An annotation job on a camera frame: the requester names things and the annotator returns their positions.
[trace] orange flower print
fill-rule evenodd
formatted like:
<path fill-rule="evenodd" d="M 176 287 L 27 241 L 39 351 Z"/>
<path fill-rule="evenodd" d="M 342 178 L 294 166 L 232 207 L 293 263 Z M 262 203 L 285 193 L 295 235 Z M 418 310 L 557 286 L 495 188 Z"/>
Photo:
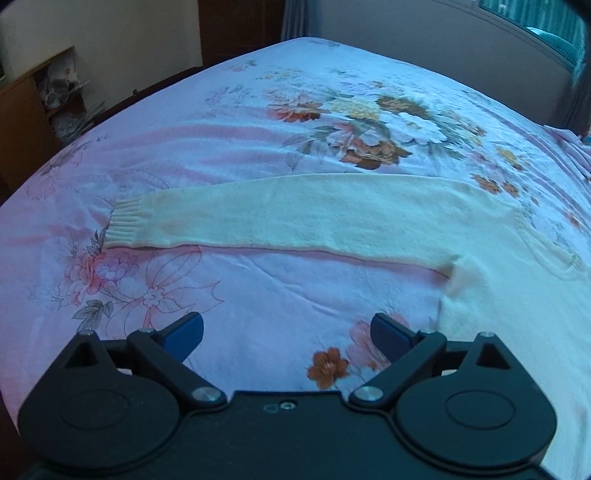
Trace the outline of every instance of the orange flower print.
<path fill-rule="evenodd" d="M 304 95 L 300 95 L 296 100 L 280 105 L 270 105 L 269 116 L 284 122 L 307 122 L 308 120 L 318 120 L 323 113 L 330 113 L 328 110 L 320 108 L 322 103 L 308 101 Z"/>
<path fill-rule="evenodd" d="M 472 178 L 476 180 L 476 182 L 482 190 L 486 190 L 487 192 L 492 193 L 493 195 L 496 195 L 497 193 L 501 192 L 501 187 L 499 187 L 498 183 L 494 180 L 486 179 L 484 177 L 481 177 L 480 175 L 474 174 L 472 174 Z"/>
<path fill-rule="evenodd" d="M 571 212 L 565 212 L 564 216 L 570 222 L 572 226 L 574 226 L 577 230 L 581 230 L 581 223 L 577 220 L 577 218 Z"/>
<path fill-rule="evenodd" d="M 391 141 L 380 140 L 377 145 L 367 145 L 360 138 L 355 139 L 341 162 L 354 163 L 365 170 L 375 170 L 380 165 L 392 165 L 400 162 L 400 158 L 406 158 L 411 153 Z"/>
<path fill-rule="evenodd" d="M 314 380 L 320 390 L 326 390 L 338 379 L 349 376 L 349 362 L 340 357 L 338 348 L 331 347 L 327 352 L 316 352 L 312 361 L 313 365 L 308 369 L 308 378 Z"/>
<path fill-rule="evenodd" d="M 508 181 L 503 183 L 503 190 L 505 190 L 514 199 L 516 199 L 519 196 L 519 189 L 512 183 L 509 183 Z"/>

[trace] white sweater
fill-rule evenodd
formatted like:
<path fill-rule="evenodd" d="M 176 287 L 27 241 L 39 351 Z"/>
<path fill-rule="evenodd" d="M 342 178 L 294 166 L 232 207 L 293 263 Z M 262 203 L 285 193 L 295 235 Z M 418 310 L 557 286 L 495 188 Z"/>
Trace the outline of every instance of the white sweater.
<path fill-rule="evenodd" d="M 543 465 L 591 475 L 591 274 L 470 185 L 402 175 L 316 174 L 151 193 L 118 203 L 105 246 L 321 250 L 450 277 L 438 329 L 493 331 L 556 409 Z"/>

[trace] bedspread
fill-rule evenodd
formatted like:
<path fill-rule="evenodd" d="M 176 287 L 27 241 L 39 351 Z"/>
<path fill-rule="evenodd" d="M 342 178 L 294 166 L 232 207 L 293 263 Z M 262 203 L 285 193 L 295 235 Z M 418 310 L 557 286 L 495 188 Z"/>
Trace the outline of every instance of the bedspread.
<path fill-rule="evenodd" d="M 521 205 L 532 226 L 591 263 L 588 175 L 550 131 L 422 68 L 289 41 L 119 113 L 0 208 L 0 389 L 13 419 L 77 330 L 120 338 L 192 310 L 205 336 L 186 365 L 228 394 L 346 394 L 376 375 L 388 363 L 369 338 L 373 314 L 436 326 L 441 274 L 319 252 L 102 249 L 116 200 L 346 172 L 468 182 Z"/>

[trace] pink flower print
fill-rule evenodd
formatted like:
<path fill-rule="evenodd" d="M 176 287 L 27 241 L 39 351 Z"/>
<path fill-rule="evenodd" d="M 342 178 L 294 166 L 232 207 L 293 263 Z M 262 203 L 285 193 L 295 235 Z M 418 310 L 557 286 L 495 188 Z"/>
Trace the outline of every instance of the pink flower print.
<path fill-rule="evenodd" d="M 349 334 L 353 344 L 349 345 L 345 351 L 351 365 L 357 368 L 370 367 L 374 372 L 383 370 L 390 365 L 388 359 L 371 341 L 369 323 L 361 320 L 356 322 L 351 327 Z"/>
<path fill-rule="evenodd" d="M 107 282 L 104 293 L 124 304 L 110 318 L 107 336 L 123 338 L 140 328 L 162 329 L 190 309 L 204 313 L 222 303 L 213 292 L 219 282 L 203 287 L 185 285 L 200 260 L 197 246 L 158 251 L 146 266 L 145 281 L 124 276 L 118 286 Z"/>
<path fill-rule="evenodd" d="M 338 122 L 334 127 L 337 130 L 326 138 L 331 147 L 347 151 L 354 150 L 358 146 L 359 140 L 352 124 Z"/>
<path fill-rule="evenodd" d="M 137 261 L 137 255 L 111 250 L 96 257 L 95 273 L 104 282 L 111 281 L 117 284 L 122 278 L 135 275 L 139 268 Z"/>
<path fill-rule="evenodd" d="M 96 274 L 94 262 L 95 258 L 82 249 L 70 260 L 60 283 L 63 305 L 79 306 L 86 294 L 95 295 L 99 291 L 103 280 Z"/>

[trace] bed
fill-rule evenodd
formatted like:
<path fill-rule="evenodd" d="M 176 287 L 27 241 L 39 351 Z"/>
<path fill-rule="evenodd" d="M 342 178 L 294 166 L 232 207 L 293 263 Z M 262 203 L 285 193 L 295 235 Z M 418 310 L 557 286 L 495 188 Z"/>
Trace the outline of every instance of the bed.
<path fill-rule="evenodd" d="M 0 390 L 11 417 L 80 330 L 117 339 L 198 311 L 205 337 L 186 365 L 226 393 L 347 394 L 388 366 L 369 337 L 374 313 L 436 328 L 446 278 L 411 265 L 319 252 L 102 248 L 116 200 L 304 173 L 464 181 L 521 205 L 535 229 L 591 263 L 589 172 L 551 131 L 422 68 L 292 40 L 117 114 L 0 208 Z M 520 339 L 503 340 L 519 358 Z M 545 463 L 552 470 L 555 461 Z M 573 479 L 591 474 L 589 465 L 572 468 Z"/>

